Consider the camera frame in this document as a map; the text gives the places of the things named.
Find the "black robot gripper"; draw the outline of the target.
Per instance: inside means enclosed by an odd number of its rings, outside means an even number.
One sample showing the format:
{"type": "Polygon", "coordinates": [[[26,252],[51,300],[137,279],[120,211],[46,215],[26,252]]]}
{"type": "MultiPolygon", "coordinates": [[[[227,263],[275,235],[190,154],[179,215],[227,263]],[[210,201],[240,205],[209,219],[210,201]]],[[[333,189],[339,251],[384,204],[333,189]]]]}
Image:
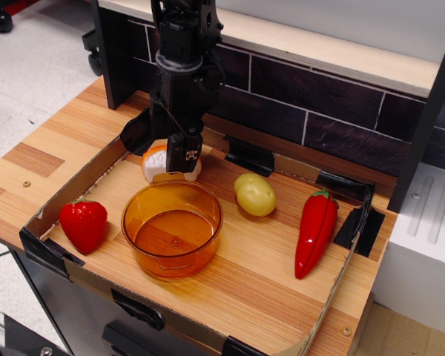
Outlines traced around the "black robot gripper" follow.
{"type": "Polygon", "coordinates": [[[202,151],[202,116],[217,106],[225,87],[220,58],[211,51],[182,63],[156,53],[157,86],[151,90],[151,134],[167,139],[166,171],[190,173],[202,151]]]}

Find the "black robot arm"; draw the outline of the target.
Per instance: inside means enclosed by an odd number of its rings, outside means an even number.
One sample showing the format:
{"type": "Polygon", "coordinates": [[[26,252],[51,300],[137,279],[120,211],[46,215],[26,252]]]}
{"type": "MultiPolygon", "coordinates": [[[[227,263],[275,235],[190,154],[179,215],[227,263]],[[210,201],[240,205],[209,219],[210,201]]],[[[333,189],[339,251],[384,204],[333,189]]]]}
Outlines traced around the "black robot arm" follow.
{"type": "Polygon", "coordinates": [[[217,106],[225,72],[214,48],[223,24],[214,1],[152,1],[159,37],[151,130],[166,139],[166,170],[192,172],[202,151],[203,116],[217,106]]]}

